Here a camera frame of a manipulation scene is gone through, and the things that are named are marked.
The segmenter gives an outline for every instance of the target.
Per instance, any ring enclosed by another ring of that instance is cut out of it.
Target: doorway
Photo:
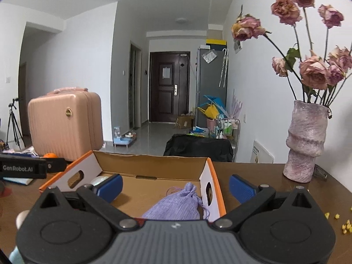
[[[20,114],[21,131],[23,141],[26,145],[31,144],[31,136],[29,132],[29,122],[27,113],[26,99],[26,63],[19,66],[18,69],[18,110]]]
[[[141,126],[140,117],[140,84],[142,51],[131,44],[130,63],[128,69],[128,126],[129,129]]]
[[[190,52],[150,53],[151,122],[176,122],[188,113]]]

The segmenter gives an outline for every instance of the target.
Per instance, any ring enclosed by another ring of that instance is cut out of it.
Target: purple drawstring bag
[[[180,191],[164,197],[145,212],[142,218],[153,220],[199,220],[198,205],[205,211],[203,219],[209,218],[210,213],[204,207],[200,197],[197,196],[195,185],[187,183],[183,189],[174,189],[174,191]]]

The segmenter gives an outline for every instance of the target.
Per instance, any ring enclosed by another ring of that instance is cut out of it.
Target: pink suitcase
[[[28,103],[29,129],[39,155],[74,161],[103,145],[101,101],[83,88],[61,88]]]

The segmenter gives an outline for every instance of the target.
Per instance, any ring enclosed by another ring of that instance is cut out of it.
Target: orange fruit
[[[47,153],[43,156],[43,158],[58,158],[58,156],[54,153]]]

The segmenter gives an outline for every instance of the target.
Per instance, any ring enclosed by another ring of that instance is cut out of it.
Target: pink ceramic vase
[[[313,176],[315,158],[324,151],[328,109],[325,106],[294,102],[286,145],[290,148],[284,175],[292,181],[308,183]]]

